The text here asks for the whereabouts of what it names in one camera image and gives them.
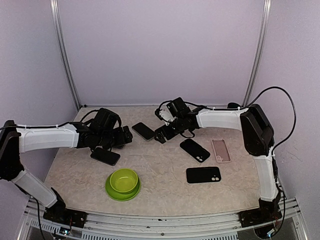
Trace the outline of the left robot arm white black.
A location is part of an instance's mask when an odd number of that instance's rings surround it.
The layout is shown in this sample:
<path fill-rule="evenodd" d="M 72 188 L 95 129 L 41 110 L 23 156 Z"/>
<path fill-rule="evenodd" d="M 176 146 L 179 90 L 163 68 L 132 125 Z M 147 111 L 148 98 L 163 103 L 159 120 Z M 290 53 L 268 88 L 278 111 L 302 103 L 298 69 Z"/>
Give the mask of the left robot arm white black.
<path fill-rule="evenodd" d="M 23 166 L 20 155 L 46 149 L 87 148 L 91 158 L 115 165 L 120 156 L 112 149 L 131 143 L 133 135 L 128 126 L 122 125 L 117 113 L 106 108 L 94 110 L 94 113 L 89 120 L 56 125 L 18 125 L 8 120 L 0 129 L 0 178 L 32 196 L 61 223 L 70 218 L 64 200 Z"/>

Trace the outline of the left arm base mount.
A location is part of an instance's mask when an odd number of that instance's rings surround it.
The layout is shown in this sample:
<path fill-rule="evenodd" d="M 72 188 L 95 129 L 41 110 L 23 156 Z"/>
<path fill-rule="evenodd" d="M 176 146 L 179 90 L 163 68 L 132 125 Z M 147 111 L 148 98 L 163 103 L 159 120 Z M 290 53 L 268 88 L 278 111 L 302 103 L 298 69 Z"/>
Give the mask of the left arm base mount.
<path fill-rule="evenodd" d="M 43 218 L 69 227 L 84 228 L 88 214 L 84 211 L 66 208 L 62 200 L 58 200 L 50 208 L 46 208 Z"/>

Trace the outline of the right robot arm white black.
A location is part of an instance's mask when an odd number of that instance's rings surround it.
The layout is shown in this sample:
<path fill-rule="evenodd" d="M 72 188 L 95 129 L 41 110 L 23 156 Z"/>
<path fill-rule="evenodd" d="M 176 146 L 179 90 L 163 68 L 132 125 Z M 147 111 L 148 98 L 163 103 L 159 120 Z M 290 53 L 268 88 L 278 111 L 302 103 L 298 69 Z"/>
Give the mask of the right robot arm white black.
<path fill-rule="evenodd" d="M 225 128 L 242 132 L 244 147 L 253 157 L 260 185 L 259 207 L 254 209 L 256 218 L 266 222 L 279 213 L 281 191 L 278 184 L 278 167 L 275 149 L 279 146 L 274 140 L 274 129 L 259 104 L 254 101 L 246 106 L 236 103 L 227 108 L 194 105 L 181 97 L 164 101 L 154 114 L 164 121 L 164 125 L 155 130 L 155 140 L 164 144 L 185 131 L 191 134 L 201 128 Z"/>

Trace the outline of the silver edged black phone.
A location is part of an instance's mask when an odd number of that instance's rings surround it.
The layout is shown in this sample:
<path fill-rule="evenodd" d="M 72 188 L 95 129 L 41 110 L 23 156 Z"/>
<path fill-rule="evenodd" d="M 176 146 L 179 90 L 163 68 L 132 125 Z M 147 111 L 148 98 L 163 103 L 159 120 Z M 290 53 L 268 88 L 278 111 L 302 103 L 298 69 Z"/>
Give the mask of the silver edged black phone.
<path fill-rule="evenodd" d="M 142 122 L 136 123 L 131 128 L 146 141 L 152 140 L 155 136 L 155 132 Z"/>

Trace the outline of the black phone case horizontal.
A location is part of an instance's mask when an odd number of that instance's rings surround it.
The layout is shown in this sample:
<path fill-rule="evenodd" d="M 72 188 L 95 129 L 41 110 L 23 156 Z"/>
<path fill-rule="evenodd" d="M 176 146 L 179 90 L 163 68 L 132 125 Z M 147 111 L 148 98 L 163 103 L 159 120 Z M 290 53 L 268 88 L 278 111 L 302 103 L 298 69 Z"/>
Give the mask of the black phone case horizontal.
<path fill-rule="evenodd" d="M 187 168 L 186 179 L 189 184 L 202 184 L 220 182 L 222 177 L 217 166 L 208 166 Z"/>

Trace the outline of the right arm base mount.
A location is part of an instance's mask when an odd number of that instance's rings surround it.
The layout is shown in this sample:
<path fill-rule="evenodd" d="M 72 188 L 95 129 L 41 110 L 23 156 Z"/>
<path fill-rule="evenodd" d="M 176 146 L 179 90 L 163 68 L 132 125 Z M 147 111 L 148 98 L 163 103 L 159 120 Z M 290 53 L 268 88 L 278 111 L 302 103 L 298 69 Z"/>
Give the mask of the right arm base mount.
<path fill-rule="evenodd" d="M 281 219 L 282 213 L 279 207 L 279 198 L 272 201 L 258 200 L 259 207 L 238 213 L 242 228 L 251 227 Z"/>

